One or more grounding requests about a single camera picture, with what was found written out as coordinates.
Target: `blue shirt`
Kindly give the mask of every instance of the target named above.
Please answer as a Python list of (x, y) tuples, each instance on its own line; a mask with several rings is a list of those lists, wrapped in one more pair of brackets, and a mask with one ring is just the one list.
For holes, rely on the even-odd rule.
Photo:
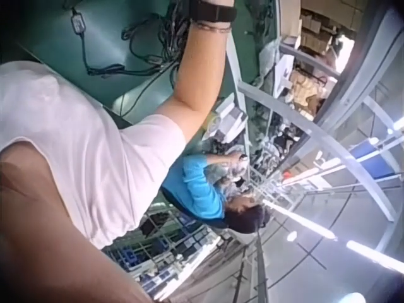
[(224, 218), (224, 195), (206, 180), (204, 155), (178, 158), (162, 186), (192, 214), (201, 219)]

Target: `dark hair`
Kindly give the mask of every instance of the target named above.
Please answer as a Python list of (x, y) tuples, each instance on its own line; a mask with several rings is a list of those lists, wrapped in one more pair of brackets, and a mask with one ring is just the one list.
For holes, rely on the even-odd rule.
[(269, 213), (262, 205), (256, 205), (239, 213), (233, 210), (225, 211), (224, 222), (230, 229), (241, 234), (252, 234), (264, 227), (270, 219)]

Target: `hand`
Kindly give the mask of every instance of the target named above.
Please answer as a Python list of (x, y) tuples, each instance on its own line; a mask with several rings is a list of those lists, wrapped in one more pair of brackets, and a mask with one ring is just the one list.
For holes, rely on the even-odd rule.
[(228, 155), (229, 162), (232, 164), (237, 164), (240, 162), (240, 158), (243, 156), (241, 151), (234, 151), (230, 155)]

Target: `green workbench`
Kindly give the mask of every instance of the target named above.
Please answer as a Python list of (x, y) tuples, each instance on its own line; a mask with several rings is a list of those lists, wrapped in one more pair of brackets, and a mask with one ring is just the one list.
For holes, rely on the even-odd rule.
[[(250, 83), (257, 77), (259, 69), (256, 42), (252, 35), (246, 34), (253, 32), (254, 26), (245, 1), (235, 2), (238, 17), (233, 24), (232, 34), (242, 79)], [(80, 38), (73, 32), (71, 11), (65, 7), (68, 7), (69, 3), (77, 3), (75, 8), (83, 15), (86, 23), (85, 42), (89, 65), (100, 68), (120, 63), (127, 69), (139, 70), (149, 66), (130, 53), (129, 42), (121, 40), (121, 31), (149, 13), (165, 15), (169, 0), (31, 0), (27, 1), (27, 7), (24, 9), (25, 14), (20, 22), (21, 30), (15, 35), (16, 43), (27, 54), (48, 65), (102, 103), (111, 112), (119, 127), (134, 124), (151, 114), (172, 94), (170, 71), (151, 77), (88, 76), (83, 64)], [(269, 27), (271, 35), (275, 38), (275, 19)], [(152, 24), (139, 32), (134, 41), (134, 48), (139, 54), (161, 52), (157, 31), (157, 24)], [(151, 81), (153, 83), (140, 95)], [(232, 73), (226, 62), (220, 96), (226, 97), (234, 91)], [(188, 149), (198, 143), (202, 135), (203, 132), (200, 131)]]

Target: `fluorescent light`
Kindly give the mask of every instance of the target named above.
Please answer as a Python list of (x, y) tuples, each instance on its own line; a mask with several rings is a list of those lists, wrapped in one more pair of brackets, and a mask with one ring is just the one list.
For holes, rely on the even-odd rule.
[(404, 128), (404, 117), (394, 123), (393, 128), (395, 131), (398, 131), (401, 128)]
[(204, 246), (200, 254), (192, 263), (188, 263), (179, 273), (177, 279), (171, 280), (157, 295), (154, 296), (155, 300), (164, 300), (169, 295), (177, 290), (192, 275), (194, 270), (203, 262), (203, 260), (212, 252), (216, 245), (220, 242), (220, 237), (217, 237), (213, 243)]
[(328, 160), (327, 162), (321, 164), (322, 169), (330, 169), (336, 165), (339, 165), (341, 163), (341, 160), (339, 158), (334, 158), (331, 160)]
[(359, 244), (355, 241), (349, 241), (347, 243), (347, 247), (352, 251), (355, 251), (356, 253), (362, 255), (363, 257), (367, 257), (368, 259), (376, 263), (379, 263), (381, 266), (385, 268), (396, 270), (399, 273), (404, 274), (404, 263), (396, 259), (393, 259), (392, 257), (382, 254), (381, 252), (375, 251), (374, 249)]
[(306, 219), (296, 213), (292, 213), (291, 211), (288, 211), (272, 202), (269, 202), (268, 200), (264, 199), (263, 202), (264, 204), (275, 209), (276, 211), (279, 211), (281, 214), (286, 215), (292, 220), (295, 220), (297, 223), (307, 227), (308, 229), (311, 229), (313, 232), (316, 232), (317, 234), (322, 235), (327, 239), (331, 240), (336, 239), (336, 235), (332, 231), (326, 229), (325, 227), (322, 227), (321, 225), (318, 225), (317, 223), (314, 223), (313, 221), (310, 221), (309, 219)]
[(376, 144), (378, 144), (379, 143), (379, 138), (377, 138), (377, 137), (373, 137), (373, 138), (369, 138), (369, 143), (371, 144), (371, 145), (376, 145)]
[(288, 234), (288, 237), (286, 238), (286, 240), (288, 242), (293, 242), (294, 240), (296, 240), (297, 238), (297, 232), (291, 232), (290, 234)]
[(366, 303), (366, 300), (362, 294), (353, 292), (352, 294), (344, 296), (339, 303)]
[(316, 155), (316, 160), (320, 160), (320, 158), (323, 156), (323, 152), (321, 150), (318, 151)]

